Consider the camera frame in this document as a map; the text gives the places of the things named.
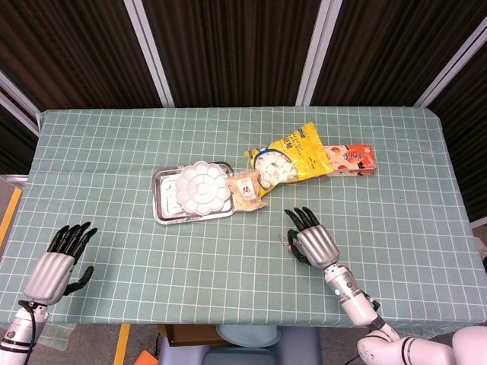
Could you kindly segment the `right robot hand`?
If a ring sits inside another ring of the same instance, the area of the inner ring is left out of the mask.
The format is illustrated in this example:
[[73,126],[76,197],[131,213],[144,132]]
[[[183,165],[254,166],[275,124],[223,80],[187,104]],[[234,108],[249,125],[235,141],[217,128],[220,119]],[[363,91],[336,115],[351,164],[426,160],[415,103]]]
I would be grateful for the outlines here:
[[325,270],[339,261],[339,250],[326,228],[307,207],[285,209],[296,229],[287,237],[293,238],[291,253],[301,263]]

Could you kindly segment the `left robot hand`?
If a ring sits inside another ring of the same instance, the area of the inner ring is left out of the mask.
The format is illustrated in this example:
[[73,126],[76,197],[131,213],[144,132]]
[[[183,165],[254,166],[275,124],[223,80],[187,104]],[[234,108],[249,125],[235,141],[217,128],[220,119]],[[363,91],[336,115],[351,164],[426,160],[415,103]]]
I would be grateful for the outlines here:
[[90,225],[89,221],[72,227],[66,225],[54,235],[24,288],[28,300],[36,305],[52,306],[89,282],[94,272],[92,266],[77,281],[70,280],[74,267],[97,232]]

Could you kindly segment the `robot base body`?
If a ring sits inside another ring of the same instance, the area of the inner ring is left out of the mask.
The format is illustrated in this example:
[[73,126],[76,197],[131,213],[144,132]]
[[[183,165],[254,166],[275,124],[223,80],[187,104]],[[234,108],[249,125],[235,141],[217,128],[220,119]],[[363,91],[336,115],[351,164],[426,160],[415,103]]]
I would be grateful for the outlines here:
[[171,347],[159,339],[158,365],[321,365],[315,327],[217,325],[229,344]]

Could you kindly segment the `small clear snack packet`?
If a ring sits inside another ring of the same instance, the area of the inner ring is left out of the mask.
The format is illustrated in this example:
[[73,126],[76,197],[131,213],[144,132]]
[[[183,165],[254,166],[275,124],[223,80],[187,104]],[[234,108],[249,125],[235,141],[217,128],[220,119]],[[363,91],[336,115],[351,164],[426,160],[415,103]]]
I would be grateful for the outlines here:
[[248,170],[227,178],[235,211],[256,211],[268,205],[259,196],[259,173]]

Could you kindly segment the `yellow marshmallow bag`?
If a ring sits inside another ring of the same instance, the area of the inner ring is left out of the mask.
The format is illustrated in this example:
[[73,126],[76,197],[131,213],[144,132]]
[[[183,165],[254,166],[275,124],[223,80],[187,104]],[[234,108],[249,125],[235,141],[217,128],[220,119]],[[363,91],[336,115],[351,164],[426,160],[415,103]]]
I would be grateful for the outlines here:
[[245,156],[251,168],[259,174],[259,197],[279,184],[325,176],[333,171],[333,165],[312,122],[264,148],[245,151]]

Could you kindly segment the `orange pink snack box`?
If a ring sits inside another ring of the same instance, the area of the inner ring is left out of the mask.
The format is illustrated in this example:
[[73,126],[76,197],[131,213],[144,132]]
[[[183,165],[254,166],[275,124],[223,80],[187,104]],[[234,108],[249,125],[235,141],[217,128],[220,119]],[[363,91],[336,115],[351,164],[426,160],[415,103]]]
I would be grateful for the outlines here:
[[377,170],[377,161],[370,144],[324,146],[333,171],[327,176],[368,176]]

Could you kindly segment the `white flower-shaped palette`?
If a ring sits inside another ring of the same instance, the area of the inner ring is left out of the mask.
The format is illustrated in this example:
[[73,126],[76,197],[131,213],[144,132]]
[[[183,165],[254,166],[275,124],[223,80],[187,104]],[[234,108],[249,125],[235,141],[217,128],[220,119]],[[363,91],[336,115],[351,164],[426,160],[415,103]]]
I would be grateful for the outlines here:
[[220,211],[231,196],[227,174],[216,163],[205,161],[184,167],[176,179],[175,189],[181,208],[199,216]]

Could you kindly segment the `orange object on floor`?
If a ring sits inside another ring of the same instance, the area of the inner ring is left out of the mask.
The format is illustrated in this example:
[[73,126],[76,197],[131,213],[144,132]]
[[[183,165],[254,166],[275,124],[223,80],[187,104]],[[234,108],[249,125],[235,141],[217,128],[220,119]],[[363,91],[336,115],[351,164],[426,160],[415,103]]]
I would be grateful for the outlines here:
[[158,359],[147,350],[143,350],[136,358],[134,365],[158,365]]

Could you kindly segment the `steel rectangular tray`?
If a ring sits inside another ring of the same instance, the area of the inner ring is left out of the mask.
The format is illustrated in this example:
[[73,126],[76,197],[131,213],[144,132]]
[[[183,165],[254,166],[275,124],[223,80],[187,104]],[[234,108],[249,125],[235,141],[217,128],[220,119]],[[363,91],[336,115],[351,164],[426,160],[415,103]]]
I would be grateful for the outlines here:
[[153,175],[153,212],[159,224],[183,224],[192,221],[204,221],[221,217],[229,217],[235,212],[232,195],[224,201],[222,208],[201,216],[187,213],[176,200],[177,178],[186,166],[165,167]]

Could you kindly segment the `green checkered tablecloth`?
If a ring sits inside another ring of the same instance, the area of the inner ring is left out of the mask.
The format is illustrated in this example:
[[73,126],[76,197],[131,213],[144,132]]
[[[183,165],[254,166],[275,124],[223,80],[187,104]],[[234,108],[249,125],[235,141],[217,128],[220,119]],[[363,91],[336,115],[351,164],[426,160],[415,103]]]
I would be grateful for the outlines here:
[[[0,326],[18,309],[56,231],[97,233],[73,271],[88,285],[52,323],[238,323],[348,327],[322,272],[286,247],[286,211],[308,207],[395,329],[420,337],[487,321],[487,274],[439,118],[411,107],[72,109],[42,131],[0,261]],[[186,224],[154,219],[153,176],[199,160],[248,168],[307,122],[324,144],[370,144],[377,172],[277,186],[253,212]]]

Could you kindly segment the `brown cardboard box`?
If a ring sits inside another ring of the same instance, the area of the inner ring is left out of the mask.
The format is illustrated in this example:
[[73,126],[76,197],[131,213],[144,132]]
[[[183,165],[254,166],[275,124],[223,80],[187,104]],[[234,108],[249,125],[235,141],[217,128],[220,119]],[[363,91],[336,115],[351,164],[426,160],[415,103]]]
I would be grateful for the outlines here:
[[157,329],[171,347],[229,344],[218,334],[217,325],[157,324]]

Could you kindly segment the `dark folding screen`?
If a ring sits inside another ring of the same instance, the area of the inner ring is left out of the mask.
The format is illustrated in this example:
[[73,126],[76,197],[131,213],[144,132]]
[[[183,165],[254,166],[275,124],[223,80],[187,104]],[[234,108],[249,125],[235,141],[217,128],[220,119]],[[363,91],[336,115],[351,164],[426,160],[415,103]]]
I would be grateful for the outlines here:
[[[142,0],[178,107],[296,103],[324,0]],[[411,106],[487,0],[342,0],[314,106]],[[161,106],[123,0],[0,0],[0,76],[37,110]],[[487,216],[487,43],[433,99],[467,214]]]

